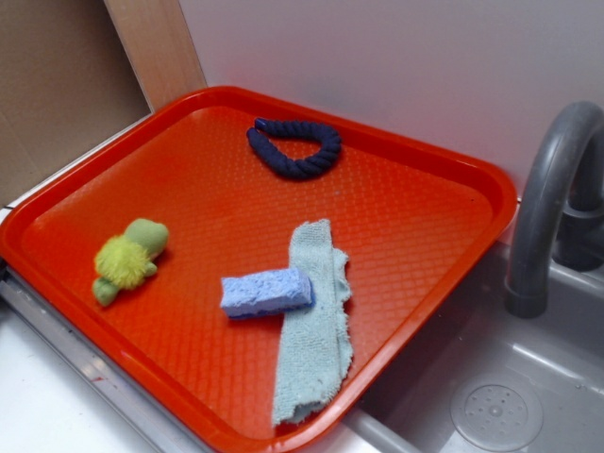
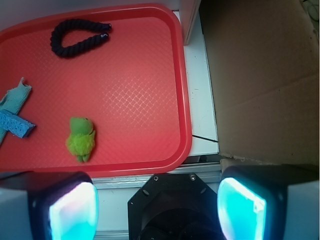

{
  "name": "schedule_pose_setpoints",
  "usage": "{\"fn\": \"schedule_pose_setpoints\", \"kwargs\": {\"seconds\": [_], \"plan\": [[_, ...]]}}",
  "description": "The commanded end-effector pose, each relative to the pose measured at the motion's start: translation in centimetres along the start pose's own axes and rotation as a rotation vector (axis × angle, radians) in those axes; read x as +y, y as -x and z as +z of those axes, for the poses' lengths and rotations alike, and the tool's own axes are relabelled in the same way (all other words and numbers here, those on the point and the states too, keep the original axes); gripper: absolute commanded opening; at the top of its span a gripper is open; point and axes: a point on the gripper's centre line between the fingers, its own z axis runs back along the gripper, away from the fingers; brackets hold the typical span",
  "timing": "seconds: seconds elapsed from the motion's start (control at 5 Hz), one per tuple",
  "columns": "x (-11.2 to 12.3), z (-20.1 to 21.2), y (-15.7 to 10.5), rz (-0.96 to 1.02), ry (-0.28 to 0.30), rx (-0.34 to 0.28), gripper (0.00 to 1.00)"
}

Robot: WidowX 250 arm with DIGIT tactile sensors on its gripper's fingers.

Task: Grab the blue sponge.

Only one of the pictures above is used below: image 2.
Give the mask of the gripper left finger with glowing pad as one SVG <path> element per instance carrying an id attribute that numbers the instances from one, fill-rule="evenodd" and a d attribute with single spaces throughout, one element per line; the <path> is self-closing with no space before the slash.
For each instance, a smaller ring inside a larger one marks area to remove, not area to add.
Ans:
<path id="1" fill-rule="evenodd" d="M 0 174 L 2 240 L 93 240 L 99 198 L 82 171 Z"/>

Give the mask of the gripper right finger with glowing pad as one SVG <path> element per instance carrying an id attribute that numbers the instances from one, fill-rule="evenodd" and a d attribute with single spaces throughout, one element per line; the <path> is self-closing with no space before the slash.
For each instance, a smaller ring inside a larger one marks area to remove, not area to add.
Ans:
<path id="1" fill-rule="evenodd" d="M 318 240 L 319 167 L 229 166 L 219 183 L 217 213 L 227 240 Z"/>

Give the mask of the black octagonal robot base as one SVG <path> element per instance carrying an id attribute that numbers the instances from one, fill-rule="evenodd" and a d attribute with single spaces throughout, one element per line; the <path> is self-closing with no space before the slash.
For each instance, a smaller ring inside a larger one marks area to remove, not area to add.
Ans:
<path id="1" fill-rule="evenodd" d="M 195 173 L 154 174 L 127 202 L 130 240 L 222 240 L 217 193 Z"/>

